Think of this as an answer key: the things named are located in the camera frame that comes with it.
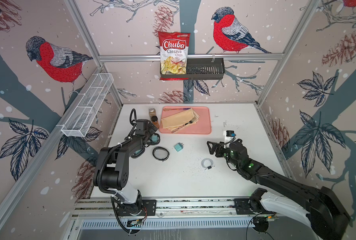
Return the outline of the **teal wall charger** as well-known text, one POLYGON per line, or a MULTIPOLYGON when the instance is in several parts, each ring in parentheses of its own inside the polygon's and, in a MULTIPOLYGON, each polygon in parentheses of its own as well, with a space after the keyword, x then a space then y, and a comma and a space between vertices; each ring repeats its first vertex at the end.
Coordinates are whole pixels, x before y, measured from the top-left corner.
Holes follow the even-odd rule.
POLYGON ((183 148, 184 148, 184 145, 182 143, 177 143, 176 145, 174 145, 174 149, 177 152, 180 152, 181 150, 183 150, 183 148))

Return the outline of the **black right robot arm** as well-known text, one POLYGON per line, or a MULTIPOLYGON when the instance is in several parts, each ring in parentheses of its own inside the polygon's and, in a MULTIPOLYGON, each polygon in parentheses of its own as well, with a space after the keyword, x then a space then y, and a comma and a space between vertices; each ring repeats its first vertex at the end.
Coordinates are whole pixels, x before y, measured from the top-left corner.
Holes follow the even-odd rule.
POLYGON ((333 190, 307 186, 251 159, 242 140, 207 142, 211 155, 224 158, 244 179, 260 185, 250 196, 251 210, 275 212, 310 227, 323 240, 340 240, 350 216, 333 190))

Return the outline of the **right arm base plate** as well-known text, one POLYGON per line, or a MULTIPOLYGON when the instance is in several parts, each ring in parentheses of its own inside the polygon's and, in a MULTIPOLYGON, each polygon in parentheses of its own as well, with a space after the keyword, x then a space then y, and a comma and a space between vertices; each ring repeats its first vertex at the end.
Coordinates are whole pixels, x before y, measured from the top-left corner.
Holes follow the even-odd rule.
POLYGON ((275 215, 276 213, 267 211, 263 205, 257 200, 250 200, 249 198, 234 199, 234 208, 238 215, 275 215))

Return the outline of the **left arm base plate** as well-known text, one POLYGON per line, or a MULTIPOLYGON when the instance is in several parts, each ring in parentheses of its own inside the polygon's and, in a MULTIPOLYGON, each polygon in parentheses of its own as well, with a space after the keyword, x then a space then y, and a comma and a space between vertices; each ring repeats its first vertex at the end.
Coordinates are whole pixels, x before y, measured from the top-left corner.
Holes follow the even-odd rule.
POLYGON ((142 200, 142 207, 139 211, 130 210, 123 205, 116 205, 117 215, 119 217, 144 217, 145 215, 155 216, 157 209, 157 200, 142 200))

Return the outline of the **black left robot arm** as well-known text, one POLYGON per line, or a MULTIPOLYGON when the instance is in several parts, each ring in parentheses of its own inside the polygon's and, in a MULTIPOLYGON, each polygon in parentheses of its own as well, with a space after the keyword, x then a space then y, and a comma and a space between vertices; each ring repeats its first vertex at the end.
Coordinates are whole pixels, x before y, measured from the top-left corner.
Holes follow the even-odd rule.
POLYGON ((93 184, 109 194, 114 210, 119 207, 136 216, 143 210, 141 192, 128 183, 130 158, 140 157, 151 145, 160 142, 157 127, 147 119, 138 119, 135 109, 130 113, 132 129, 124 141, 114 147, 102 148, 99 152, 93 176, 93 184))

